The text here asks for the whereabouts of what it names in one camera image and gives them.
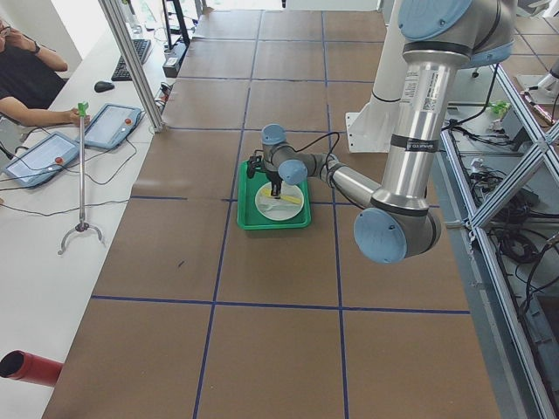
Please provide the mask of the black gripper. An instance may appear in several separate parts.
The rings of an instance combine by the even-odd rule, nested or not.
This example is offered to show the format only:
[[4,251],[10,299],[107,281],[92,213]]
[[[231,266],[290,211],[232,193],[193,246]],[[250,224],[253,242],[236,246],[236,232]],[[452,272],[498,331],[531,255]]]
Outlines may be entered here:
[[271,197],[274,199],[280,199],[282,179],[279,173],[275,171],[267,171],[266,177],[271,182]]

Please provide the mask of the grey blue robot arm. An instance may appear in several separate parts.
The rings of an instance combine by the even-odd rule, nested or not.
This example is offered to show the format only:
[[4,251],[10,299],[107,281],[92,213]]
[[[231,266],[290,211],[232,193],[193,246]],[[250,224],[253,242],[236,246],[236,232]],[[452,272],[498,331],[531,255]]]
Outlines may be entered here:
[[261,140],[273,184],[318,177],[361,206],[355,242],[374,262],[398,263],[431,249],[440,222],[426,200],[427,183],[452,83],[460,69],[496,64],[510,55],[515,15],[514,1],[402,2],[397,28],[407,68],[382,181],[334,155],[296,151],[284,128],[269,124]]

